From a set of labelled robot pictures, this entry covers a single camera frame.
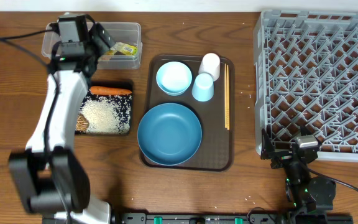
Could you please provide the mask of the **yellow green snack wrapper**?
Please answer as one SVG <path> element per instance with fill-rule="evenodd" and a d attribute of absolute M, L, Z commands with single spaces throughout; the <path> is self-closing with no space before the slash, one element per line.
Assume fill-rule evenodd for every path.
<path fill-rule="evenodd" d="M 133 56 L 137 47 L 123 42 L 116 42 L 99 60 L 111 60 L 115 56 Z"/>

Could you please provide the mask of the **orange carrot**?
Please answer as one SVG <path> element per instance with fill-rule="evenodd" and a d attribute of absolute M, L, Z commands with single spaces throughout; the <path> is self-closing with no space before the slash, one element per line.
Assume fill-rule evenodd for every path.
<path fill-rule="evenodd" d="M 105 86 L 92 86 L 89 89 L 93 95 L 131 95 L 132 91 L 123 88 L 111 88 Z"/>

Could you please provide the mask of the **white rice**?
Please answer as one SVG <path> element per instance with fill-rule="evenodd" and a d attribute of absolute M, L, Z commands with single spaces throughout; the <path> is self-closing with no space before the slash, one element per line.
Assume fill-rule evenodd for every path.
<path fill-rule="evenodd" d="M 87 135 L 124 135 L 131 128 L 132 95 L 93 95 L 85 96 L 78 114 L 88 121 Z"/>

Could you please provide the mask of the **brown food scrap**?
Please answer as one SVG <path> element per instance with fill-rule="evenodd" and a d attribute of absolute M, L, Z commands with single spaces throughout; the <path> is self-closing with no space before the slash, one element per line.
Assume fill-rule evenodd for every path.
<path fill-rule="evenodd" d="M 79 114 L 76 122 L 76 131 L 85 132 L 89 125 L 89 121 L 82 114 Z"/>

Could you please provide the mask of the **light blue plastic cup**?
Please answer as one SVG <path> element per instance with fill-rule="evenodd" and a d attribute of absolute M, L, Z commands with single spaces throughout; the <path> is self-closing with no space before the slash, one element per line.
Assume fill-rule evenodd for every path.
<path fill-rule="evenodd" d="M 193 98 L 197 101 L 209 101 L 214 95 L 214 81 L 210 74 L 200 73 L 196 78 L 192 88 Z"/>

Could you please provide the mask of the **light blue bowl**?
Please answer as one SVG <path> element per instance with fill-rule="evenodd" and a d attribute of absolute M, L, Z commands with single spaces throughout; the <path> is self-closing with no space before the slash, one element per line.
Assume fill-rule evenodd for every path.
<path fill-rule="evenodd" d="M 186 92 L 193 79 L 190 68 L 182 62 L 167 62 L 157 71 L 158 87 L 170 96 Z"/>

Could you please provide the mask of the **dark blue plate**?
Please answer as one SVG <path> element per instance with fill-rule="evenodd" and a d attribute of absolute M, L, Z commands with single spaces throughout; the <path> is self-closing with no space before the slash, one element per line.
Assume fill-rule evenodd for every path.
<path fill-rule="evenodd" d="M 175 166 L 191 159 L 202 138 L 197 115 L 178 103 L 154 106 L 144 114 L 137 130 L 143 155 L 162 166 Z"/>

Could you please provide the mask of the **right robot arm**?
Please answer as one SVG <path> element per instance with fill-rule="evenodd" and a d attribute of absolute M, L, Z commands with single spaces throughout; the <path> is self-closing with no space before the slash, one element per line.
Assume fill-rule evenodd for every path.
<path fill-rule="evenodd" d="M 272 169 L 284 169 L 285 190 L 294 209 L 278 215 L 275 223 L 327 223 L 327 211 L 333 209 L 336 184 L 323 177 L 312 177 L 308 164 L 318 158 L 321 142 L 306 128 L 295 138 L 289 150 L 275 149 L 266 130 L 262 130 L 260 158 L 270 160 Z"/>

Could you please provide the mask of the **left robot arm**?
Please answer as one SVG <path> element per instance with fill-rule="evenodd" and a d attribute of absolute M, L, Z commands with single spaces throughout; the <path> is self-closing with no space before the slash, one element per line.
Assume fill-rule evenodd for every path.
<path fill-rule="evenodd" d="M 47 96 L 24 151 L 12 152 L 8 165 L 22 206 L 44 223 L 114 223 L 108 202 L 91 195 L 90 180 L 75 157 L 80 106 L 98 60 L 114 41 L 88 14 L 67 14 L 54 23 L 60 40 L 47 69 Z"/>

